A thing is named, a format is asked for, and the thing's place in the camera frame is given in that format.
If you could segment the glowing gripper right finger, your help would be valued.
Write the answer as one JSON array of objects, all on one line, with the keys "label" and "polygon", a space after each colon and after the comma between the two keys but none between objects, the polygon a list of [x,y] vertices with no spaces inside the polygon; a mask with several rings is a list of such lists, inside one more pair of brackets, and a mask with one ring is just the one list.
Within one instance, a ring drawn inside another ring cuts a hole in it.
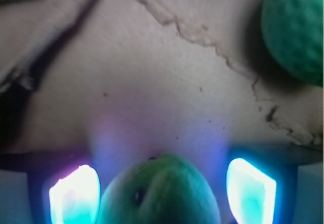
[{"label": "glowing gripper right finger", "polygon": [[276,180],[243,158],[230,161],[226,192],[237,223],[273,223]]}]

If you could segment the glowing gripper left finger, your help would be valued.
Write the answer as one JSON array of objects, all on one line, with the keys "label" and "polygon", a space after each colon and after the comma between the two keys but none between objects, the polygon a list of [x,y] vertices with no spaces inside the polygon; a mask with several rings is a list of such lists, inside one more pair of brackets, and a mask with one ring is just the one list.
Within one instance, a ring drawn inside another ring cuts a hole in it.
[{"label": "glowing gripper left finger", "polygon": [[51,223],[95,223],[101,198],[96,170],[81,165],[49,189]]}]

